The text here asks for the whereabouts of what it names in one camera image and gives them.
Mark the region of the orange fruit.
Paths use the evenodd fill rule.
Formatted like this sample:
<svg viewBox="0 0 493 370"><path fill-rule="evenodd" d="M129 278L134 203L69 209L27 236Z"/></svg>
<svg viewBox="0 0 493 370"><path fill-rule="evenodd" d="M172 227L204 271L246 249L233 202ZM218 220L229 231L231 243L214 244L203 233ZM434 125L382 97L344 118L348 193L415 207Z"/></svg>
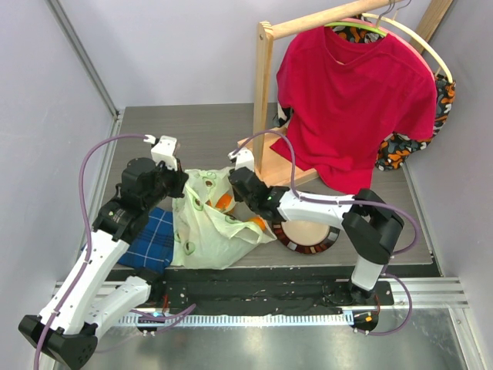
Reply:
<svg viewBox="0 0 493 370"><path fill-rule="evenodd" d="M229 193L225 193L218 199L214 208L224 214L227 214L233 211L235 205L236 203L233 196Z"/></svg>

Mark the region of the yellow lemon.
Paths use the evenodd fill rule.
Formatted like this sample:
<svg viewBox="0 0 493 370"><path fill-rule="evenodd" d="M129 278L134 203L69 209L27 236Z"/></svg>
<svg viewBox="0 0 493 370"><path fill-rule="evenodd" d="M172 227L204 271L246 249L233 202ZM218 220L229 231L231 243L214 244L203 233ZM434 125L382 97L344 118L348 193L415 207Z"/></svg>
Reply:
<svg viewBox="0 0 493 370"><path fill-rule="evenodd" d="M267 224L261 217L251 217L249 222L256 224L261 230L266 230Z"/></svg>

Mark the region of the green avocado plastic bag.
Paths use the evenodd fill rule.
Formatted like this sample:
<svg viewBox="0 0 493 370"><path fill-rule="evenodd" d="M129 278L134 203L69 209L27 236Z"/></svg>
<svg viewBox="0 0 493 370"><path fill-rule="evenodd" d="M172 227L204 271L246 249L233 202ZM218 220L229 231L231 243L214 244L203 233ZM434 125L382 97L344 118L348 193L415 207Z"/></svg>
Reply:
<svg viewBox="0 0 493 370"><path fill-rule="evenodd" d="M186 173L189 179L184 187L184 198L172 202L172 266L223 270L254 248L275 240L266 221L266 230L249 222L251 217L258 216L246 204L235 201L233 211L227 214L214 208L225 193L233 196L229 167L187 170Z"/></svg>

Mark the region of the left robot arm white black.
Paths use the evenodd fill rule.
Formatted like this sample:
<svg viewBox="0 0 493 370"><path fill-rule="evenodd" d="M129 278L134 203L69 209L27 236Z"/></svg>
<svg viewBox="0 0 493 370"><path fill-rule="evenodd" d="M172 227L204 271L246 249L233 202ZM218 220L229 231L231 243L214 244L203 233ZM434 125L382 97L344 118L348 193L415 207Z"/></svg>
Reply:
<svg viewBox="0 0 493 370"><path fill-rule="evenodd" d="M99 210L90 229L90 243L61 288L39 314L25 315L20 333L42 354L70 369L81 369L96 351L99 339L126 312L139 304L154 308L164 289L152 275L134 274L95 301L102 283L149 221L150 212L165 198L182 198L189 176L177 158L128 162L115 195Z"/></svg>

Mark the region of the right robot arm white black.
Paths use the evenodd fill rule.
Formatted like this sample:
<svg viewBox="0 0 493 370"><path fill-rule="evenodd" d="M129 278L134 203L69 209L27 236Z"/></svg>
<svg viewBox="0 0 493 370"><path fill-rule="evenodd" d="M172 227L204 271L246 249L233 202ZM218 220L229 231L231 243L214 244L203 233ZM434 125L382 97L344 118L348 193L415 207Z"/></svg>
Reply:
<svg viewBox="0 0 493 370"><path fill-rule="evenodd" d="M357 263L347 286L349 298L366 304L390 262L404 221L374 191L334 197L308 194L283 186L267 186L246 167L231 170L235 199L272 224L307 221L343 230L357 252Z"/></svg>

